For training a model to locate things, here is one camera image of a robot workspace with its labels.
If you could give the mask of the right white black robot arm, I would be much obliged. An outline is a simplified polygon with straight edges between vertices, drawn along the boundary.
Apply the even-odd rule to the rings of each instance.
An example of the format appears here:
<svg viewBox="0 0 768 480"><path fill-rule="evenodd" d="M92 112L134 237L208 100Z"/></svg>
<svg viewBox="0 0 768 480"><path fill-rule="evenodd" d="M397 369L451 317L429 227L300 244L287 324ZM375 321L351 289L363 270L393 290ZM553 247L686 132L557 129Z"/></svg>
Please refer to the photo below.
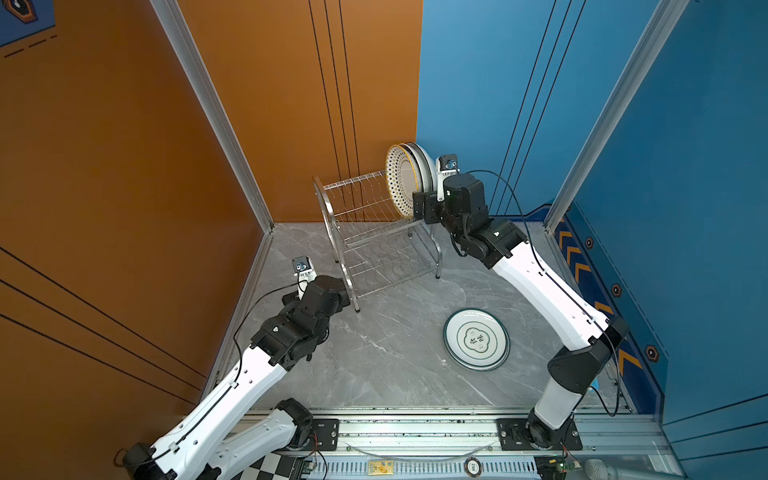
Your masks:
<svg viewBox="0 0 768 480"><path fill-rule="evenodd" d="M490 216L484 185L472 172L449 175L437 191L414 192L411 200L415 219L442 225L459 255L479 260L515 287L560 338L525 432L538 449L563 446L575 430L576 407L603 368L618 360L627 322L609 319L558 276L537 253L527 227Z"/></svg>

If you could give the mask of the chrome wire dish rack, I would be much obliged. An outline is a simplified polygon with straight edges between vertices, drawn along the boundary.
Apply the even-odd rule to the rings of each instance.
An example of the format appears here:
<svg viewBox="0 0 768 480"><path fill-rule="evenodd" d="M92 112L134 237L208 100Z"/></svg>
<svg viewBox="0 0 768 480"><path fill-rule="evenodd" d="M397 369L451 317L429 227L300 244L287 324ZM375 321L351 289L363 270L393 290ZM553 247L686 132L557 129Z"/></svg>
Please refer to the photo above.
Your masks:
<svg viewBox="0 0 768 480"><path fill-rule="evenodd" d="M314 177L313 187L356 311L365 296L425 274L441 277L434 229L399 213L383 170L328 184Z"/></svg>

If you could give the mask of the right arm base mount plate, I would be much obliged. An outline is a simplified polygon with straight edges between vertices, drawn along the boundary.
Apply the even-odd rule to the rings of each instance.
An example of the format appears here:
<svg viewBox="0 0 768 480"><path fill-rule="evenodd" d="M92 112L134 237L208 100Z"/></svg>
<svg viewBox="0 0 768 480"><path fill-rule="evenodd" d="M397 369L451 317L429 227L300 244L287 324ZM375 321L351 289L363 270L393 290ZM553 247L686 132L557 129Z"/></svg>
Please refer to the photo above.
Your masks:
<svg viewBox="0 0 768 480"><path fill-rule="evenodd" d="M555 450L580 451L583 444L573 418L559 429L551 429L537 419L500 418L497 434L503 451Z"/></svg>

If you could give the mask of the orange rim patterned plate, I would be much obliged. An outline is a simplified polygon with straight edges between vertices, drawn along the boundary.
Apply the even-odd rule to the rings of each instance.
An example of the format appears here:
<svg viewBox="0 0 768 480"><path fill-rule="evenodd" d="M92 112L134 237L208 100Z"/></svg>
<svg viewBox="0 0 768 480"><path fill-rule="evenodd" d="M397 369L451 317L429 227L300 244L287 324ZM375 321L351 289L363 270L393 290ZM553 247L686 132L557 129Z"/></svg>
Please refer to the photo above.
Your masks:
<svg viewBox="0 0 768 480"><path fill-rule="evenodd" d="M402 143L401 146L415 161L415 164L417 166L417 169L421 178L421 191L432 192L433 182L432 182L431 171L429 170L429 166L424 160L423 155L421 154L421 151L418 148L413 147L410 143Z"/></svg>

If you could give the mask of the aluminium front rail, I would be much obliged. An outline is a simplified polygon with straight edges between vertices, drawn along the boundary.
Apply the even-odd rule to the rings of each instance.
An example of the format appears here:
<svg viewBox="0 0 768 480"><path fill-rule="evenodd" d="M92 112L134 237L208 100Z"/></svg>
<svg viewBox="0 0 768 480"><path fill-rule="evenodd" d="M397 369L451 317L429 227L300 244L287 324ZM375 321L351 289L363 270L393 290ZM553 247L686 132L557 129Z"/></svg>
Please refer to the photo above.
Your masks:
<svg viewBox="0 0 768 480"><path fill-rule="evenodd" d="M272 452L303 459L300 479L589 479L589 459L685 476L650 415L577 412L580 451L503 451L496 421L525 419L515 411L341 409L315 418L340 420L336 451Z"/></svg>

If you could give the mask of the grey microphone at rail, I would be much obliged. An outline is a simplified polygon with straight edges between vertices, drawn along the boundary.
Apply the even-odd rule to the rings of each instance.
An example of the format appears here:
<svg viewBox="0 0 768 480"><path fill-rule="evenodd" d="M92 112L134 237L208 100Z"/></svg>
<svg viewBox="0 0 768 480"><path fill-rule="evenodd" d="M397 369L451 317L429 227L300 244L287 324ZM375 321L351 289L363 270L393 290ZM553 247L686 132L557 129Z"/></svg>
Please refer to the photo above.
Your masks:
<svg viewBox="0 0 768 480"><path fill-rule="evenodd" d="M599 459L589 459L583 464L583 471L592 480L684 480L684 476L618 468Z"/></svg>

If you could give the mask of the black white checkerboard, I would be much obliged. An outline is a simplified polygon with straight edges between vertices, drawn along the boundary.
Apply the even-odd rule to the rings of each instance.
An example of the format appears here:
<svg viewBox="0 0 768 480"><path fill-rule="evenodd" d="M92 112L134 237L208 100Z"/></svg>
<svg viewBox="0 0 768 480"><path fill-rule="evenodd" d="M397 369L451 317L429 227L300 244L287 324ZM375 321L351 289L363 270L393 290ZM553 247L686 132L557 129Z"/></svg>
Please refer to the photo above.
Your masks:
<svg viewBox="0 0 768 480"><path fill-rule="evenodd" d="M239 480L296 480L301 478L304 460L294 456L267 454L235 476Z"/></svg>

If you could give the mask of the large white plate black rim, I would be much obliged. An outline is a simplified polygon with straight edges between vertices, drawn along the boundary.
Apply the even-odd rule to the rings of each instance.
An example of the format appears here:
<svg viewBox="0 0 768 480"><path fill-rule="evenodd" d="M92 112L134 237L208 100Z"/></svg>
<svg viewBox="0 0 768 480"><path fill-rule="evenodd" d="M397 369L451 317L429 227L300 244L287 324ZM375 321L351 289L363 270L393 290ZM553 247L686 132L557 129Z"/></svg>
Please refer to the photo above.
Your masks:
<svg viewBox="0 0 768 480"><path fill-rule="evenodd" d="M436 191L436 165L435 161L431 158L431 156L427 153L427 151L422 148L419 144L415 142L407 142L410 143L413 147L418 148L421 151L421 154L423 155L424 160L429 166L429 170L431 171L432 176L432 182L433 182L433 191Z"/></svg>

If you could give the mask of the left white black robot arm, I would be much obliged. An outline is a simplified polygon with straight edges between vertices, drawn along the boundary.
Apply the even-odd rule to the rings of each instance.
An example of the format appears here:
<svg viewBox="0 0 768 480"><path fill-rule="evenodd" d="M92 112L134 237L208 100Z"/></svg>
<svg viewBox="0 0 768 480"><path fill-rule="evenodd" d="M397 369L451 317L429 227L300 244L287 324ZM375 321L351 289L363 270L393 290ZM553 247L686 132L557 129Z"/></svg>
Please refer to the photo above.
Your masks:
<svg viewBox="0 0 768 480"><path fill-rule="evenodd" d="M252 405L329 334L330 318L349 306L341 278L319 275L283 298L264 321L240 360L201 403L153 444L126 451L132 479L232 479L256 460L285 447L303 446L312 415L298 401L280 402L266 419L231 433Z"/></svg>

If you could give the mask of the yellow rim dotted plate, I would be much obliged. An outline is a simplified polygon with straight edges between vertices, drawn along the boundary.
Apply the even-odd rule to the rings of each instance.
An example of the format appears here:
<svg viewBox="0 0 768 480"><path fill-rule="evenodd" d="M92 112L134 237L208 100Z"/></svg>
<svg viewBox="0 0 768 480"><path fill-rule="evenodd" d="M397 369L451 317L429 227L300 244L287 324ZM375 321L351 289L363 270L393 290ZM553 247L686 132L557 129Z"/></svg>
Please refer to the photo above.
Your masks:
<svg viewBox="0 0 768 480"><path fill-rule="evenodd" d="M413 194L421 190L421 174L408 150L399 144L392 145L386 156L386 183L396 210L404 218L414 215Z"/></svg>

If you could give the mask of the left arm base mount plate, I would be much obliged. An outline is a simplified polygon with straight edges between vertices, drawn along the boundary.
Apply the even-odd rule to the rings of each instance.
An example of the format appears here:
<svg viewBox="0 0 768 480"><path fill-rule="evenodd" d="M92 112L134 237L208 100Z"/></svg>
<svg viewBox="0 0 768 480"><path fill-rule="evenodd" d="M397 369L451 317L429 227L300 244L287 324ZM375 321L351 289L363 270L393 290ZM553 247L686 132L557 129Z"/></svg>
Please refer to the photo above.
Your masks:
<svg viewBox="0 0 768 480"><path fill-rule="evenodd" d="M314 418L297 430L295 449L302 452L319 450L336 451L339 440L340 420L337 418Z"/></svg>

